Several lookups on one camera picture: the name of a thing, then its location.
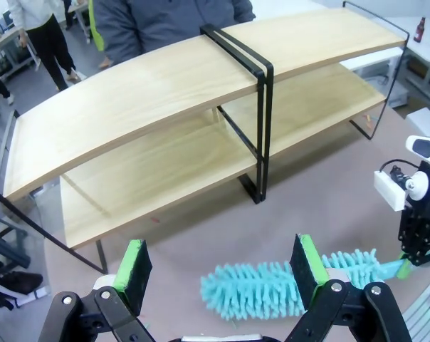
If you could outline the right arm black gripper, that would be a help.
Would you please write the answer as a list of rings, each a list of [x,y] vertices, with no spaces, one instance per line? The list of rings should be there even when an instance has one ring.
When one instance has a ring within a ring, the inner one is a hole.
[[[406,279],[417,267],[430,266],[430,162],[421,161],[412,176],[404,176],[403,183],[408,205],[399,223],[402,265],[398,279]]]

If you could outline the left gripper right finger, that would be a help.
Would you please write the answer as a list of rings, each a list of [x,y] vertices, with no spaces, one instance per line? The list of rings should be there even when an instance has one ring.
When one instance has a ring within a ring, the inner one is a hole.
[[[333,326],[346,326],[356,341],[410,341],[392,290],[382,282],[363,289],[330,277],[308,234],[295,236],[291,269],[306,312],[289,341],[324,341]]]

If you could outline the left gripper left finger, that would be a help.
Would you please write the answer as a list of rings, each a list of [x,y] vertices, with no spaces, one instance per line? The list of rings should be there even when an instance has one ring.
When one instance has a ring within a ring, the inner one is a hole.
[[[39,341],[153,341],[138,319],[152,270],[146,241],[130,241],[114,276],[102,276],[83,298],[72,291],[53,297]]]

